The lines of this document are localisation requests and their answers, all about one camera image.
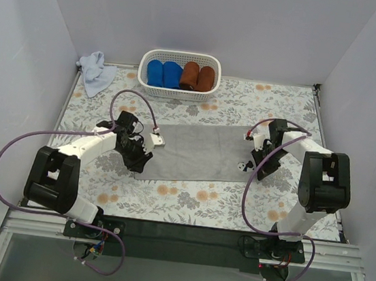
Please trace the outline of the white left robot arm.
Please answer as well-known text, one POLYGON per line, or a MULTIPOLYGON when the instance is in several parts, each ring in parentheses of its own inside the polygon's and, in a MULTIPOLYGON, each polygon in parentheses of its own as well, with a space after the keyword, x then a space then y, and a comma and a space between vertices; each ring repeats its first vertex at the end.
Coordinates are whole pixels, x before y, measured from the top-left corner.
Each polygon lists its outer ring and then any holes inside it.
POLYGON ((97 123, 90 135, 58 148, 40 148, 23 189, 24 198, 77 220, 87 237, 100 236, 104 223, 99 216, 103 212, 78 194, 80 171, 113 150, 121 155, 126 169, 142 173, 153 149, 163 146, 164 139, 157 127, 145 136, 136 132, 138 123, 136 116, 122 112, 117 120, 97 123))

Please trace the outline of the grey panda towel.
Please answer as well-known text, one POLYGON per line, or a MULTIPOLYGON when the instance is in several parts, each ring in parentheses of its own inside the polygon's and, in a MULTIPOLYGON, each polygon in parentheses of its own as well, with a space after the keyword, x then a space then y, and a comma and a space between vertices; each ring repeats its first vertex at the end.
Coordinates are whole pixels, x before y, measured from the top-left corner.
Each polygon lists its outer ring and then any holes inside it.
POLYGON ((153 150, 135 179, 245 182, 255 168, 246 132, 239 126, 163 125, 165 145, 153 150))

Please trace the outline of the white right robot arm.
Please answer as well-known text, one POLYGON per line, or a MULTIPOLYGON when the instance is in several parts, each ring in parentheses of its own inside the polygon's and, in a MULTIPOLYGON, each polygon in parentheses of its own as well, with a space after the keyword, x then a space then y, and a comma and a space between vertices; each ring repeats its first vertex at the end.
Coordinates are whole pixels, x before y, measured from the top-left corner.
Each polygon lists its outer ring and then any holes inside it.
POLYGON ((290 120, 265 119, 269 137, 254 134, 253 125, 245 139, 254 144, 251 155, 255 168, 242 193, 241 212, 246 225, 256 233, 271 237, 266 242, 266 252, 273 259, 288 255, 290 243, 308 239, 308 230, 326 215, 347 208, 351 198, 350 160, 344 153, 327 150, 311 139, 311 132, 290 120), (274 173, 287 154, 297 159, 301 167, 298 183, 298 200, 282 221, 276 222, 271 231, 256 229, 247 220, 246 197, 252 181, 259 181, 274 173))

